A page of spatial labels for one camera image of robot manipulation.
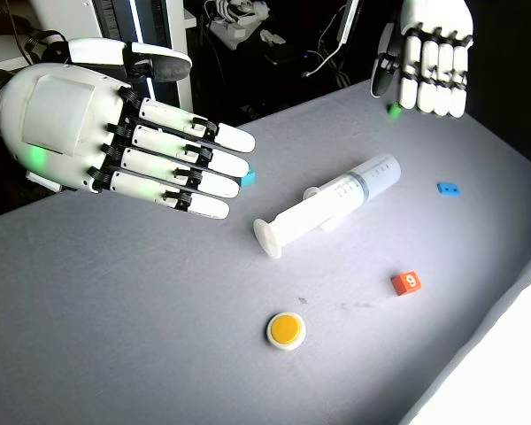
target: plastic syringe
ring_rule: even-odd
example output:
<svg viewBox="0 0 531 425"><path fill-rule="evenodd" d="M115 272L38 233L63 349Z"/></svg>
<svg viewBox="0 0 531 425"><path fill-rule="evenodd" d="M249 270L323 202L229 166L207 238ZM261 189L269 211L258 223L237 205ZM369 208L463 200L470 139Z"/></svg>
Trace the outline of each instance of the plastic syringe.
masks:
<svg viewBox="0 0 531 425"><path fill-rule="evenodd" d="M281 248L331 220L343 217L399 180L395 158L381 154L319 188L309 188L305 200L281 212L271 223L254 221L254 233L265 252L278 259Z"/></svg>

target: light strip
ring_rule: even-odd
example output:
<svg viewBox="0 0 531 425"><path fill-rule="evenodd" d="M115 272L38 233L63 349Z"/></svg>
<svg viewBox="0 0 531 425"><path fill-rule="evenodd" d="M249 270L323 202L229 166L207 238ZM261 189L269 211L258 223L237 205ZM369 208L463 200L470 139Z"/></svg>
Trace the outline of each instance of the light strip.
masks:
<svg viewBox="0 0 531 425"><path fill-rule="evenodd" d="M135 0L128 0L128 2L130 3L130 9L132 11L132 21L134 22L135 38L138 39L139 43L143 43L142 26L140 25L140 17L138 16L138 9L135 5ZM156 100L156 94L153 91L153 82L151 82L151 78L146 78L146 82L148 83L148 91L150 92L150 98Z"/></svg>

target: back of robotic hand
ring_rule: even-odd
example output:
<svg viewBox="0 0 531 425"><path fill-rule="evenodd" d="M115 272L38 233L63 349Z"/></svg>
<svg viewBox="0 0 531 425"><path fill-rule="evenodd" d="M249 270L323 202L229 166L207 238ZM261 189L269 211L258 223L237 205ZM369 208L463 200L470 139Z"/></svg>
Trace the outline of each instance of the back of robotic hand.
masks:
<svg viewBox="0 0 531 425"><path fill-rule="evenodd" d="M380 39L372 95L381 96L400 70L398 102L426 113L459 118L466 108L472 15L464 0L404 0L397 24Z"/></svg>
<svg viewBox="0 0 531 425"><path fill-rule="evenodd" d="M173 50L100 40L116 47L118 61L129 56L126 49L140 51L134 69L156 81L189 74L189 57ZM74 51L86 56L81 47L96 42L79 41ZM27 177L50 189L106 189L214 219L229 211L215 197L235 197L235 178L250 169L219 148L250 152L255 145L242 130L140 98L123 81L55 63L29 66L0 84L0 133Z"/></svg>

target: green object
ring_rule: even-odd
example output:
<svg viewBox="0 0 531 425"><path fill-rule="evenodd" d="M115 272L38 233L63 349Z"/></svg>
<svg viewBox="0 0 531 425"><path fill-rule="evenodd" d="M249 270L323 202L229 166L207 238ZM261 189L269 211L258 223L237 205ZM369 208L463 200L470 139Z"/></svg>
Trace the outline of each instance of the green object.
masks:
<svg viewBox="0 0 531 425"><path fill-rule="evenodd" d="M250 167L250 171L240 179L240 186L250 186L256 182L256 171Z"/></svg>
<svg viewBox="0 0 531 425"><path fill-rule="evenodd" d="M47 151L39 146L32 146L29 148L29 160L37 171L42 171L47 162Z"/></svg>
<svg viewBox="0 0 531 425"><path fill-rule="evenodd" d="M401 105L398 102L395 102L389 106L388 114L389 117L393 120L397 120L401 117L401 112L403 111Z"/></svg>

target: yellow button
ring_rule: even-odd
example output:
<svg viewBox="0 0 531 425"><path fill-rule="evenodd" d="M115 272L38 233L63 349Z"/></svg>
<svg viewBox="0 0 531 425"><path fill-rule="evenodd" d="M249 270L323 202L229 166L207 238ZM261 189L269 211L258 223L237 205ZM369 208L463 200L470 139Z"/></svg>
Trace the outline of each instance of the yellow button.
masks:
<svg viewBox="0 0 531 425"><path fill-rule="evenodd" d="M301 333L301 324L294 316L282 315L272 323L272 338L280 344L293 343Z"/></svg>

